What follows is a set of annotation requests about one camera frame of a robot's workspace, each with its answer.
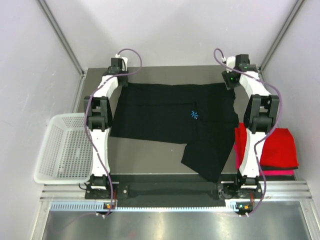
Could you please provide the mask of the black t shirt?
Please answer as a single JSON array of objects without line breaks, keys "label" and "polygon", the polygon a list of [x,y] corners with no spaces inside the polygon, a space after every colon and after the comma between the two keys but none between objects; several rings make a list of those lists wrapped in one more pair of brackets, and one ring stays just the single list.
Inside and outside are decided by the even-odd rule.
[{"label": "black t shirt", "polygon": [[239,126],[235,99],[224,83],[129,83],[118,98],[110,135],[184,144],[181,163],[216,183]]}]

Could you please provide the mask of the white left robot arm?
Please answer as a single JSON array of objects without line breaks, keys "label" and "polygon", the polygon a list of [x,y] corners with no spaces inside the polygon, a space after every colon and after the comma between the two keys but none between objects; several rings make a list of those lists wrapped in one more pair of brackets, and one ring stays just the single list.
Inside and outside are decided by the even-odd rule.
[{"label": "white left robot arm", "polygon": [[110,167],[108,163],[108,136],[111,130],[113,115],[110,98],[118,86],[128,83],[128,59],[119,54],[111,58],[110,66],[102,75],[101,82],[91,96],[84,98],[85,124],[92,143],[92,171],[89,180],[91,189],[96,190],[102,198],[109,198],[114,191],[108,180]]}]

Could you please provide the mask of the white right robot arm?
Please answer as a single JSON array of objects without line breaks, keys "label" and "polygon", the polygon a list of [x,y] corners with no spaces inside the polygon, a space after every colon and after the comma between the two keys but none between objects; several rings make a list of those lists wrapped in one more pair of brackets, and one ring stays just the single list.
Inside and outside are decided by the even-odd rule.
[{"label": "white right robot arm", "polygon": [[280,99],[272,95],[259,79],[254,64],[250,64],[247,54],[221,58],[226,65],[222,77],[228,90],[243,87],[249,101],[243,116],[246,142],[242,163],[238,169],[233,192],[245,198],[258,188],[261,172],[260,158],[268,134],[276,125]]}]

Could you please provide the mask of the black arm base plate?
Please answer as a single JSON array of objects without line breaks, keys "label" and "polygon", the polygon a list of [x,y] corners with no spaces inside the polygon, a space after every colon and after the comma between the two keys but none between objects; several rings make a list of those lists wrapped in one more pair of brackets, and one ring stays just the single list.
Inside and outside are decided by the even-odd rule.
[{"label": "black arm base plate", "polygon": [[109,200],[120,208],[222,207],[225,200],[259,199],[262,190],[236,188],[236,175],[223,174],[217,183],[198,174],[112,174],[113,193],[88,186],[86,199]]}]

